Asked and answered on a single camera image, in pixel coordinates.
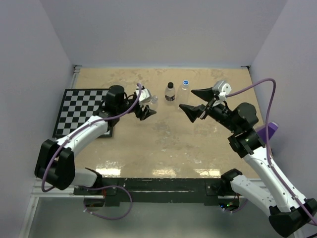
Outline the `small clear plastic bottle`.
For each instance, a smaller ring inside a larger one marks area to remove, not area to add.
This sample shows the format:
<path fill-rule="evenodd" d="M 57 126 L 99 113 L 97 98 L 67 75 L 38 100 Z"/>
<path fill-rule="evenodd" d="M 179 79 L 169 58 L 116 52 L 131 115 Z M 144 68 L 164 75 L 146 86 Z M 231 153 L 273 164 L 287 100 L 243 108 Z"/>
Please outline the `small clear plastic bottle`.
<path fill-rule="evenodd" d="M 168 88 L 167 86 L 165 89 L 164 96 L 168 102 L 173 102 L 175 100 L 175 88 Z"/>

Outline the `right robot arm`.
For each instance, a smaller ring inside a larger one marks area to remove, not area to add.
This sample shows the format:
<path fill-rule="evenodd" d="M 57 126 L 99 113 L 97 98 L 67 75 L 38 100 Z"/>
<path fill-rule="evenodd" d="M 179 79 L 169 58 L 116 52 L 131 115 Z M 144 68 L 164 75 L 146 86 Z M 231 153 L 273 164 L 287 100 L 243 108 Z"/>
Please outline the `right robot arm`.
<path fill-rule="evenodd" d="M 226 98 L 231 92 L 229 84 L 212 88 L 192 90 L 192 93 L 207 102 L 206 105 L 179 105 L 191 122 L 197 118 L 213 118 L 231 131 L 228 138 L 232 150 L 239 155 L 260 177 L 266 189 L 252 183 L 241 172 L 230 170 L 222 175 L 221 190 L 227 195 L 234 192 L 261 209 L 271 226 L 283 237 L 288 237 L 308 223 L 316 223 L 315 199 L 306 198 L 283 174 L 270 156 L 267 145 L 254 130 L 259 121 L 253 105 L 241 103 L 230 110 Z"/>

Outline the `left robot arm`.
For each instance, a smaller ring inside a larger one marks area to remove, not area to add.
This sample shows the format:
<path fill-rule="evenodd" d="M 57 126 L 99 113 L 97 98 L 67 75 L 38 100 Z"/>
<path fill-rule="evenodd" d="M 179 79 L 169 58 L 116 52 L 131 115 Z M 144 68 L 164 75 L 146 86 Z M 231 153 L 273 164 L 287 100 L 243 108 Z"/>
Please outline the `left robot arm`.
<path fill-rule="evenodd" d="M 146 104 L 151 98 L 150 91 L 140 83 L 131 98 L 126 96 L 122 86 L 113 85 L 98 109 L 83 125 L 56 141 L 44 141 L 34 172 L 42 180 L 42 192 L 49 192 L 45 187 L 48 183 L 59 190 L 73 185 L 85 187 L 91 194 L 100 193 L 103 188 L 103 183 L 99 180 L 101 175 L 88 168 L 76 169 L 76 156 L 96 138 L 112 129 L 124 115 L 134 113 L 139 120 L 145 120 L 156 114 Z"/>

